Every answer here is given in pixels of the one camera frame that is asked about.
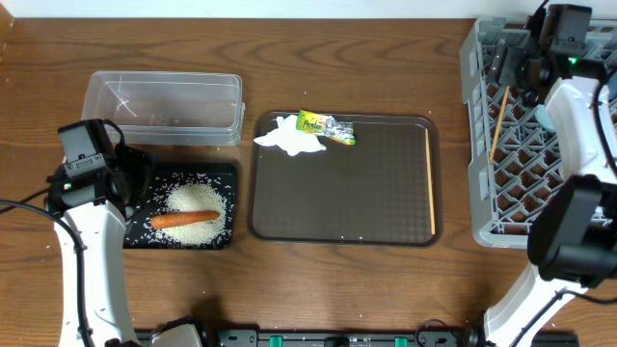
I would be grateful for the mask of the yellow green snack wrapper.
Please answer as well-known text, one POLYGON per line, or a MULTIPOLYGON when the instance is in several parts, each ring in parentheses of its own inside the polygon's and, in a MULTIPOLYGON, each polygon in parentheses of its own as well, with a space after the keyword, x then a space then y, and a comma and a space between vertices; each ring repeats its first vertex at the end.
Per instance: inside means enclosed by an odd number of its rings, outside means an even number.
POLYGON ((356 143, 352 122, 336 120, 333 116, 301 110, 296 129, 315 136, 324 136, 333 141, 352 146, 356 143))

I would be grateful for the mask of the light blue small bowl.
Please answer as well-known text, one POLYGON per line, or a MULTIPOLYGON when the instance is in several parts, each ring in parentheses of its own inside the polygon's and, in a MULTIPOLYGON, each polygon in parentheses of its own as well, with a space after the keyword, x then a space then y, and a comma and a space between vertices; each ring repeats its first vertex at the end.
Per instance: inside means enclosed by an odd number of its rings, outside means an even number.
POLYGON ((547 132, 555 132, 553 121, 544 104, 539 104, 535 107, 535 119, 547 132))

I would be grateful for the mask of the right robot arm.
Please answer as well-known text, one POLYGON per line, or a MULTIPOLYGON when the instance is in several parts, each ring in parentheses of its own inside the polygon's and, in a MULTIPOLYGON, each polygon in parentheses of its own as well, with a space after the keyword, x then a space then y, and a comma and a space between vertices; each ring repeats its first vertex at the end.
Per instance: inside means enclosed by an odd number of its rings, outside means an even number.
POLYGON ((528 346, 569 301, 616 276, 616 225, 592 224, 597 211, 616 218, 616 71, 585 56, 591 17, 589 7, 543 2, 525 23, 524 46, 496 47, 488 78, 545 106, 564 183, 531 226, 522 274, 463 346, 528 346))

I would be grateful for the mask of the dark blue plate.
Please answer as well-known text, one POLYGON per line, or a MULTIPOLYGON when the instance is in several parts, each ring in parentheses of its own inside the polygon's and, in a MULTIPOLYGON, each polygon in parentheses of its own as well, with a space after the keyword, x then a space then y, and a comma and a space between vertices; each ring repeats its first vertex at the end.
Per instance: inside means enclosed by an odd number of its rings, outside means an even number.
POLYGON ((613 102, 617 98, 617 72, 616 71, 614 71, 613 74, 610 76, 607 82, 607 86, 609 89, 608 100, 610 102, 613 102))

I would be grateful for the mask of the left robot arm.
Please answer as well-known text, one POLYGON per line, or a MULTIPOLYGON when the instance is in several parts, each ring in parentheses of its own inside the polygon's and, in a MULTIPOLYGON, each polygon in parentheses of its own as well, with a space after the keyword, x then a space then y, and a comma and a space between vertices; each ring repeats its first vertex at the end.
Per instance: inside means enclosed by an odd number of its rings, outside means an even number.
POLYGON ((81 120, 58 133, 65 159, 44 200, 61 245, 63 346, 202 346, 204 332, 190 319, 152 334, 132 324, 123 269, 130 222, 146 207, 152 155, 113 143, 111 120, 81 120))

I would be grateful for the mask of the white tissue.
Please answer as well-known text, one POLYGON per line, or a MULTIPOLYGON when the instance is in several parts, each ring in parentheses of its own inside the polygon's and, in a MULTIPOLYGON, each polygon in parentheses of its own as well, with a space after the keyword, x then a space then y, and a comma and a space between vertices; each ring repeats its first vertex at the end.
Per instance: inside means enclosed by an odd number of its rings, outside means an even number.
POLYGON ((269 131, 266 135, 254 138, 254 142, 262 147, 279 147, 289 156, 295 156, 301 152, 313 153, 324 151, 327 148, 322 145, 317 136, 298 130, 296 122, 298 117, 276 117, 277 128, 269 131))

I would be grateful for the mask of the orange carrot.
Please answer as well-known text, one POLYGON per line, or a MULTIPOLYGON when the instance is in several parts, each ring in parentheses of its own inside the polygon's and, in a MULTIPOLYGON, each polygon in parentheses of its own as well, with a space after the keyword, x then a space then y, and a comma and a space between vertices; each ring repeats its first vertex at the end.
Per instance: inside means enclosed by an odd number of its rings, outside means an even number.
POLYGON ((183 227, 195 223, 213 221, 219 217, 220 213, 217 211, 170 213, 152 217, 150 224, 156 229, 183 227))

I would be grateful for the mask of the wooden chopstick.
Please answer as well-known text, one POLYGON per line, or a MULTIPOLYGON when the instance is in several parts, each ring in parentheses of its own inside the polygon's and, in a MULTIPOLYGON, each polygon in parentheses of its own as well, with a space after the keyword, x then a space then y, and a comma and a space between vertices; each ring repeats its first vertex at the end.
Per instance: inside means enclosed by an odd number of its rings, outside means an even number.
POLYGON ((495 158, 495 153, 496 153, 497 141, 498 141, 498 138, 499 138, 499 134, 500 134, 500 130, 501 130, 501 126, 502 126, 505 110, 506 110, 506 107, 508 105, 509 95, 510 95, 510 86, 506 86, 505 90, 504 90, 504 94, 503 94, 502 100, 501 100, 500 108, 499 108, 499 114, 498 114, 498 117, 497 117, 497 120, 496 120, 495 133, 494 133, 494 136, 493 136, 491 151, 490 151, 490 155, 489 155, 489 164, 491 164, 491 165, 493 165, 494 162, 495 162, 494 158, 495 158))
POLYGON ((431 150, 430 150, 430 137, 428 128, 424 128, 425 138, 425 159, 426 159, 426 173, 427 173, 427 192, 428 192, 428 206, 430 213, 430 230, 431 235, 436 234, 435 225, 435 208, 434 208, 434 193, 433 193, 433 179, 432 179, 432 162, 431 162, 431 150))

